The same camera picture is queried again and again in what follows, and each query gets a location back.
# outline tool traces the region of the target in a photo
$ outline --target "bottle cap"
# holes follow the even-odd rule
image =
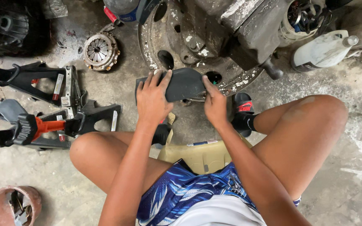
[[[345,47],[352,47],[353,45],[358,43],[358,37],[355,35],[349,36],[343,39],[343,45]]]

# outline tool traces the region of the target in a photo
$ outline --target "beige plastic stool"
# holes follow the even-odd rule
[[[194,173],[199,175],[218,171],[231,162],[231,157],[222,140],[197,146],[170,144],[173,131],[168,135],[166,145],[161,149],[158,158],[174,163],[182,158]],[[252,145],[241,136],[249,148]]]

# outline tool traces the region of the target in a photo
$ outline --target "knee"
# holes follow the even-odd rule
[[[312,110],[321,115],[324,120],[335,122],[336,124],[346,124],[348,110],[344,103],[338,98],[330,95],[308,96],[299,104],[313,102]]]
[[[73,165],[78,168],[88,156],[93,154],[94,146],[104,139],[99,132],[90,132],[79,136],[72,144],[69,150],[69,157]]]

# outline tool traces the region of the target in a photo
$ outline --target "black slide sandal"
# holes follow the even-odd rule
[[[234,105],[234,120],[243,121],[246,115],[253,115],[254,107],[252,104],[252,98],[246,92],[238,92],[233,97]],[[241,130],[238,126],[233,125],[234,129],[239,132],[243,137],[249,137],[252,130]]]

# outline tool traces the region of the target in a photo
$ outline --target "black sock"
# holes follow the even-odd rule
[[[158,125],[153,135],[152,145],[154,144],[166,145],[167,137],[170,131],[171,129],[168,127],[167,124]]]
[[[252,115],[249,113],[237,113],[234,116],[233,121],[231,122],[231,124],[233,125],[234,129],[237,132],[240,131],[245,131],[245,130],[252,130],[255,131],[255,127],[254,127],[254,118],[257,115]]]

